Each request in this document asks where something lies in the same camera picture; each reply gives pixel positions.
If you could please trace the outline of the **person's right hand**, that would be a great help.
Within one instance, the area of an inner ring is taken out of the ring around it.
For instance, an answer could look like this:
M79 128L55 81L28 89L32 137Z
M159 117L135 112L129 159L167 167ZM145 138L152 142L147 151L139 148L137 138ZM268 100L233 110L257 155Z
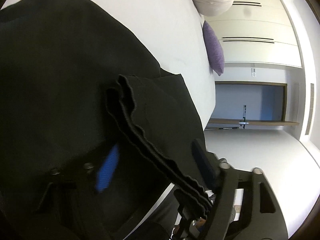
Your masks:
M205 223L206 223L205 219L199 218L199 219L193 220L191 222L190 228L192 230L197 230L198 232L200 232ZM172 231L172 233L174 235L177 234L179 229L180 229L180 225L179 224L175 225L174 230Z

